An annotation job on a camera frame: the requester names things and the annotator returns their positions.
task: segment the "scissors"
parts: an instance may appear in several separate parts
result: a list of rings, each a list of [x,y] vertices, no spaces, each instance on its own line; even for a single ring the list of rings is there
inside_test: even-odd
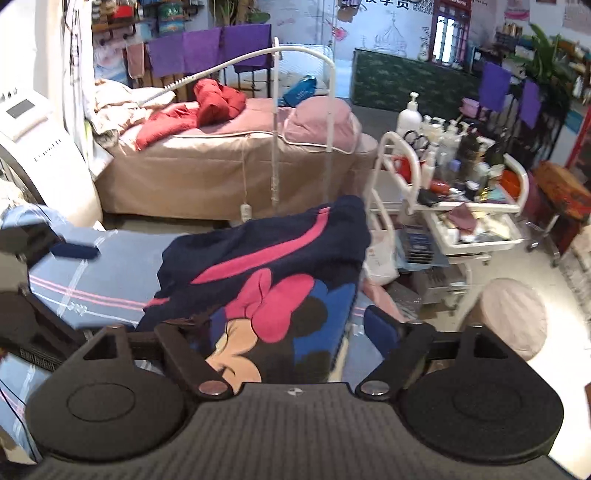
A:
[[[402,139],[413,148],[419,158],[421,158],[422,153],[431,145],[426,135],[419,134],[415,130],[406,132]]]

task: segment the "stool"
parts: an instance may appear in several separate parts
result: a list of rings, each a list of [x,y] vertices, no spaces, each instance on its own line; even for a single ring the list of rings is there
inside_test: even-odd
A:
[[[470,323],[486,325],[523,360],[538,354],[547,335],[544,303],[531,287],[512,278],[486,284],[462,330]]]

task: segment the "blue bag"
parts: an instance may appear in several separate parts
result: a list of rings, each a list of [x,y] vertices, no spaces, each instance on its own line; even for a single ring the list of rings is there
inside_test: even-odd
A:
[[[314,96],[316,92],[316,78],[306,76],[291,87],[280,100],[280,106],[295,107],[307,98]]]

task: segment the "window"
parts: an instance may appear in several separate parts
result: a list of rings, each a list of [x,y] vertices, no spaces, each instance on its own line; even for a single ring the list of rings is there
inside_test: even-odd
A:
[[[439,3],[433,13],[437,17],[431,60],[446,65],[464,62],[470,14],[462,9]]]

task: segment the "machine screen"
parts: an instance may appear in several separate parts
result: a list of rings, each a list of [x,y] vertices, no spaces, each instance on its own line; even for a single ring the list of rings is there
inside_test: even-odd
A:
[[[6,113],[10,115],[12,118],[18,118],[26,111],[29,111],[31,108],[35,107],[29,100],[23,100],[20,103],[17,103],[12,108],[6,110]]]

